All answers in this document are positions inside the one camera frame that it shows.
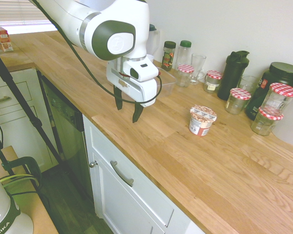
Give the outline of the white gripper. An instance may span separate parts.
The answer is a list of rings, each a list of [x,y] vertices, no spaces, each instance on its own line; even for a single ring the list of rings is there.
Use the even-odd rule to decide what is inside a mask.
[[[135,103],[132,122],[139,120],[144,107],[155,102],[157,94],[158,68],[148,59],[130,61],[114,59],[108,62],[106,68],[107,80],[113,86],[115,103],[118,110],[123,107],[122,91],[139,103]]]

